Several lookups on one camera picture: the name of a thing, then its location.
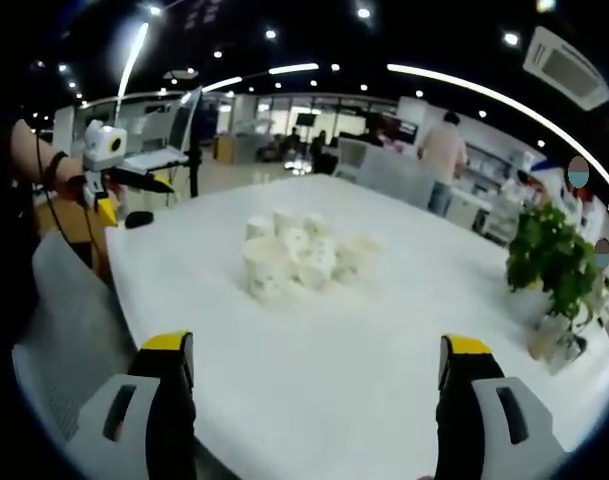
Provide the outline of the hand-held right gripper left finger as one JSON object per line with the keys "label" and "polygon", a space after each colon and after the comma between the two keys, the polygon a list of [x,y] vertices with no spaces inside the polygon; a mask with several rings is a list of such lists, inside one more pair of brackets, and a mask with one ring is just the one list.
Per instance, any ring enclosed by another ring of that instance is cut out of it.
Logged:
{"label": "hand-held right gripper left finger", "polygon": [[82,406],[67,457],[83,479],[194,479],[193,336],[144,342]]}

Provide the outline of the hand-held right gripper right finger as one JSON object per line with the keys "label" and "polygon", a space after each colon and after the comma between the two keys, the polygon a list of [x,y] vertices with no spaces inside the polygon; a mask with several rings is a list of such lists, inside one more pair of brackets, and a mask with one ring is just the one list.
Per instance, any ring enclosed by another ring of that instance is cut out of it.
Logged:
{"label": "hand-held right gripper right finger", "polygon": [[553,416],[481,341],[441,337],[436,479],[548,479],[566,457]]}

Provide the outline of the person's left hand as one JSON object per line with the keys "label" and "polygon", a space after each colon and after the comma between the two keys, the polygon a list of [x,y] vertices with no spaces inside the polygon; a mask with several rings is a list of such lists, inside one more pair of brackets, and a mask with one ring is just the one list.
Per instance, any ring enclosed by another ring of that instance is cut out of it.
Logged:
{"label": "person's left hand", "polygon": [[[83,168],[82,164],[74,158],[65,158],[57,167],[53,182],[55,191],[64,199],[76,201],[82,194]],[[124,196],[123,188],[114,182],[107,174],[103,176],[105,187],[111,191],[118,200]]]}

